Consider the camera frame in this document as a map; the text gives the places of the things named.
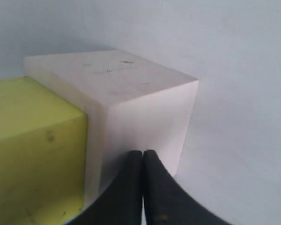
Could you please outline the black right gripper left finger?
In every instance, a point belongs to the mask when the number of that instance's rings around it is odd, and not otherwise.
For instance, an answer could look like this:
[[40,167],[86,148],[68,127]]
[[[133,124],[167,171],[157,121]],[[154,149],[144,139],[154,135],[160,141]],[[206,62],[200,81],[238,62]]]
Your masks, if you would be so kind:
[[108,188],[69,225],[140,225],[142,216],[142,152],[128,152]]

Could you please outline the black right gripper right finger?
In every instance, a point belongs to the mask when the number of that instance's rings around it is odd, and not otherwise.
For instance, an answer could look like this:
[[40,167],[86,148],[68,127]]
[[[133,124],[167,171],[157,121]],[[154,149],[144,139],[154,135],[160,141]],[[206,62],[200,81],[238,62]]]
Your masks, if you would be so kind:
[[157,153],[143,154],[143,198],[148,225],[227,225],[192,197],[166,170]]

